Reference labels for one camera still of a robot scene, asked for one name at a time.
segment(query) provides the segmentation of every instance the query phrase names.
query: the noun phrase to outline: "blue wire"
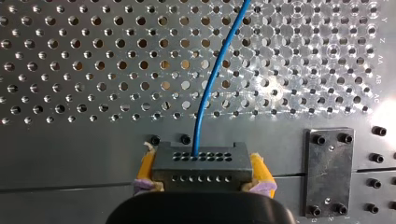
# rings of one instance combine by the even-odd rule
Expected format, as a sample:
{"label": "blue wire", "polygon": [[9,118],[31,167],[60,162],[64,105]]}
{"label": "blue wire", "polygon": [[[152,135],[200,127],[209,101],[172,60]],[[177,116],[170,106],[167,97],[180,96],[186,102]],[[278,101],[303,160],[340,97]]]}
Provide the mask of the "blue wire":
{"label": "blue wire", "polygon": [[219,56],[216,59],[215,65],[213,66],[212,73],[210,74],[209,80],[207,81],[204,95],[202,96],[202,100],[199,105],[197,119],[195,121],[194,139],[192,141],[192,153],[191,153],[192,156],[194,156],[194,157],[198,156],[199,142],[200,142],[200,138],[201,138],[202,119],[204,117],[206,101],[208,100],[208,98],[210,96],[210,93],[211,93],[213,84],[215,83],[216,76],[219,72],[221,63],[224,60],[225,54],[227,53],[227,49],[228,49],[228,47],[230,47],[231,42],[233,41],[233,36],[235,35],[236,30],[238,29],[239,25],[241,24],[242,19],[244,19],[245,13],[248,10],[249,3],[250,3],[250,0],[245,0],[244,3],[242,4],[242,8],[239,11],[238,16],[236,17],[235,21],[233,22],[233,27],[231,28],[230,33],[228,33],[227,38],[225,39],[224,45],[221,47]]}

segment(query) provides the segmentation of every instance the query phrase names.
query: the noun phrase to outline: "black screw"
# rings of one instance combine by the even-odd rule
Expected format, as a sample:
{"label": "black screw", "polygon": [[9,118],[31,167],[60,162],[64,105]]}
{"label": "black screw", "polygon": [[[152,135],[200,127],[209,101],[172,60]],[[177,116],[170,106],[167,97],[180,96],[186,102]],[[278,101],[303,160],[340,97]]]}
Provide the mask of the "black screw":
{"label": "black screw", "polygon": [[322,135],[315,135],[313,140],[315,144],[320,146],[323,146],[326,143],[326,138],[324,138]]}
{"label": "black screw", "polygon": [[381,181],[379,181],[377,179],[370,179],[369,185],[375,189],[380,189],[382,186]]}
{"label": "black screw", "polygon": [[191,138],[188,134],[183,134],[180,137],[180,141],[182,144],[188,145],[189,143],[191,143]]}
{"label": "black screw", "polygon": [[373,134],[376,134],[376,135],[379,135],[379,136],[387,135],[387,129],[386,128],[382,128],[382,127],[378,127],[378,126],[375,126],[372,129],[372,132],[373,132]]}
{"label": "black screw", "polygon": [[371,155],[371,161],[375,161],[376,163],[382,163],[384,162],[384,157],[382,155],[373,153]]}
{"label": "black screw", "polygon": [[339,203],[337,204],[337,212],[340,215],[345,215],[347,213],[347,208],[345,205]]}
{"label": "black screw", "polygon": [[320,208],[316,205],[310,207],[310,212],[314,217],[317,217],[321,214]]}
{"label": "black screw", "polygon": [[151,141],[151,144],[152,144],[152,145],[158,146],[158,145],[160,144],[160,142],[161,142],[161,138],[160,138],[160,136],[158,136],[158,135],[152,135],[150,141]]}
{"label": "black screw", "polygon": [[339,136],[339,141],[346,144],[351,144],[353,142],[353,137],[350,134],[342,133]]}
{"label": "black screw", "polygon": [[373,203],[366,204],[366,207],[367,207],[366,210],[373,214],[377,214],[379,212],[379,208],[375,206],[375,204]]}

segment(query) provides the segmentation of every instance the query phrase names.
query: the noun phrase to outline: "aluminum plate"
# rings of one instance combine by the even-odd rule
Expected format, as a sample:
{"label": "aluminum plate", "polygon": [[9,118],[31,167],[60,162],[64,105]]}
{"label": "aluminum plate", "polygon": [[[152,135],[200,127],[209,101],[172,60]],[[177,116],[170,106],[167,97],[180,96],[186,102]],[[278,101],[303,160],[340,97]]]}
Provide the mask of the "aluminum plate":
{"label": "aluminum plate", "polygon": [[[0,0],[0,189],[131,181],[157,134],[192,135],[242,0]],[[202,145],[304,171],[303,129],[357,130],[353,169],[394,167],[395,1],[254,0]],[[372,126],[389,130],[371,134]],[[381,164],[369,161],[382,154]]]}

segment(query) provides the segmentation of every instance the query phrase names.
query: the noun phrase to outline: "metal mounting plate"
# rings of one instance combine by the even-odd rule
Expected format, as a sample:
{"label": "metal mounting plate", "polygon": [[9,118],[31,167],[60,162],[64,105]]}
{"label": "metal mounting plate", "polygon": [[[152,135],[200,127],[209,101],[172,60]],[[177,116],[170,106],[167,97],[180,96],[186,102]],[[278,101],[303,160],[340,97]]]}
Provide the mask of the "metal mounting plate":
{"label": "metal mounting plate", "polygon": [[[354,140],[355,132],[349,128],[306,132],[306,217],[347,214]],[[338,210],[341,205],[346,211]],[[312,212],[314,206],[321,210],[319,214]]]}

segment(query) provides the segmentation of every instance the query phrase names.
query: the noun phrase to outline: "bolt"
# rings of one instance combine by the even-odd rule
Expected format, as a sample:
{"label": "bolt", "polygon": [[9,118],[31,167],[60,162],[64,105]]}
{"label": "bolt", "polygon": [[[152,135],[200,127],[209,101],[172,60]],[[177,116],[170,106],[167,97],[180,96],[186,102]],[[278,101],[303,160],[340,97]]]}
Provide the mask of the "bolt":
{"label": "bolt", "polygon": [[372,153],[371,161],[375,161],[376,163],[382,163],[384,162],[384,157],[382,155]]}
{"label": "bolt", "polygon": [[379,208],[373,203],[366,204],[366,210],[373,214],[377,214],[379,212]]}
{"label": "bolt", "polygon": [[321,214],[320,208],[316,205],[310,207],[310,212],[314,217],[317,217]]}
{"label": "bolt", "polygon": [[347,213],[347,208],[345,205],[338,203],[337,204],[337,212],[340,215],[345,215]]}
{"label": "bolt", "polygon": [[378,126],[375,126],[372,129],[372,132],[373,132],[373,134],[376,134],[376,135],[379,135],[379,136],[387,135],[387,129],[386,128],[382,128],[382,127],[378,127]]}
{"label": "bolt", "polygon": [[353,137],[350,134],[342,133],[342,134],[340,134],[338,140],[340,142],[343,142],[343,143],[346,143],[346,144],[351,144],[353,142]]}
{"label": "bolt", "polygon": [[158,135],[152,135],[150,141],[151,141],[151,144],[152,144],[152,145],[158,146],[158,145],[160,144],[160,142],[161,142],[161,138],[160,138],[160,136],[158,136]]}
{"label": "bolt", "polygon": [[188,145],[189,143],[191,143],[191,138],[188,134],[183,134],[180,137],[180,141],[182,144]]}
{"label": "bolt", "polygon": [[373,187],[375,189],[380,189],[382,186],[381,181],[377,179],[370,179],[369,181],[370,181],[369,182],[370,187]]}
{"label": "bolt", "polygon": [[324,138],[322,135],[315,135],[313,140],[315,144],[320,146],[323,146],[326,143],[326,138]]}

